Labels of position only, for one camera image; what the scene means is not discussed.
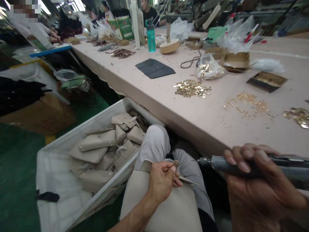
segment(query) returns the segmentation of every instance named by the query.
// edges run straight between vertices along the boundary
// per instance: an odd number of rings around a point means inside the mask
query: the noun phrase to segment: water bottle
[[[147,37],[148,37],[148,50],[150,52],[155,51],[155,26],[152,22],[152,19],[147,19],[145,21],[145,26],[147,29]]]

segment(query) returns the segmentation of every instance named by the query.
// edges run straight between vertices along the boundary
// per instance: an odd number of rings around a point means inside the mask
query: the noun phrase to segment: green box
[[[111,19],[108,21],[117,39],[133,40],[132,25],[129,16]]]

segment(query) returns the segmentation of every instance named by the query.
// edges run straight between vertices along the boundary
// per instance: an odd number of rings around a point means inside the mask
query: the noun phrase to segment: pink table surface
[[[303,46],[304,51],[308,50],[308,42]],[[176,52],[168,55],[161,55],[158,49],[154,53],[149,53],[147,48],[136,50],[136,54],[125,59],[98,52],[98,47],[93,47],[86,42],[72,47],[77,56],[116,92],[132,98],[148,109],[175,132],[191,141],[204,155],[222,155],[224,149],[251,142],[268,144],[284,154],[309,157],[309,130],[301,128],[292,119],[289,120],[283,116],[283,112],[290,107],[309,109],[309,104],[305,102],[305,99],[309,99],[309,59],[307,58],[252,50],[251,59],[280,60],[286,69],[280,75],[289,80],[275,92],[267,94],[263,90],[246,84],[246,81],[257,71],[248,70],[242,74],[228,73],[224,77],[202,83],[212,87],[211,95],[203,99],[195,96],[183,98],[174,93],[176,89],[173,86],[176,83],[186,79],[197,80],[196,62],[190,68],[180,68],[182,62],[198,55],[197,51],[190,50],[186,46],[181,46]],[[124,48],[134,48],[134,45],[131,43]],[[135,67],[136,64],[149,58],[157,59],[170,66],[176,74],[149,79]],[[224,110],[227,98],[235,98],[244,91],[256,95],[259,101],[264,100],[275,119],[271,121],[269,116],[264,115],[251,121],[247,118],[242,119],[242,114],[236,107]],[[242,103],[236,106],[241,109],[247,107]]]

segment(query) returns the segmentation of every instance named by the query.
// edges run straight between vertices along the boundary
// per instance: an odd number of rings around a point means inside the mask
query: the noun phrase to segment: factory floor
[[[77,122],[59,132],[62,136],[74,127],[109,107],[103,101],[97,107],[73,103]],[[18,127],[0,123],[0,225],[1,231],[40,231],[35,200],[36,155],[45,146],[45,137]],[[72,231],[107,231],[118,222],[123,193]]]

